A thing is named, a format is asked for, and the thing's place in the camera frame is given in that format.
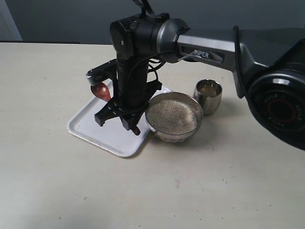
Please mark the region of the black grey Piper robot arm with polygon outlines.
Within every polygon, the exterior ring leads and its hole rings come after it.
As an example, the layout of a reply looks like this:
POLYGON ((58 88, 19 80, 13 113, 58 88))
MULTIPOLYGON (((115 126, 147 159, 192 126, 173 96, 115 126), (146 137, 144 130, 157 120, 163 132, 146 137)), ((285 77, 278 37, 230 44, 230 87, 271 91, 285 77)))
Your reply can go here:
POLYGON ((305 147, 305 31, 195 30, 167 13, 134 15, 110 25, 116 59, 90 72, 97 85, 113 83, 113 97, 95 121, 120 117, 125 129, 138 132, 140 116, 158 80, 147 82, 150 59, 162 63, 202 62, 231 71, 239 98, 247 100, 254 118, 285 143, 305 147))

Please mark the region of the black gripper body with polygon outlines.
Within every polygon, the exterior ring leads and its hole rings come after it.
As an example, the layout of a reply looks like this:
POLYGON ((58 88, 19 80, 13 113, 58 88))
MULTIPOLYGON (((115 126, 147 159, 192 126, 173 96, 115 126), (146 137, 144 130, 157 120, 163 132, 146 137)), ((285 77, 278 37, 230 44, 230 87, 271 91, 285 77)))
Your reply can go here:
POLYGON ((158 57, 116 58, 117 81, 113 83, 113 98, 117 112, 143 111, 156 91, 161 90, 157 70, 163 66, 158 57))

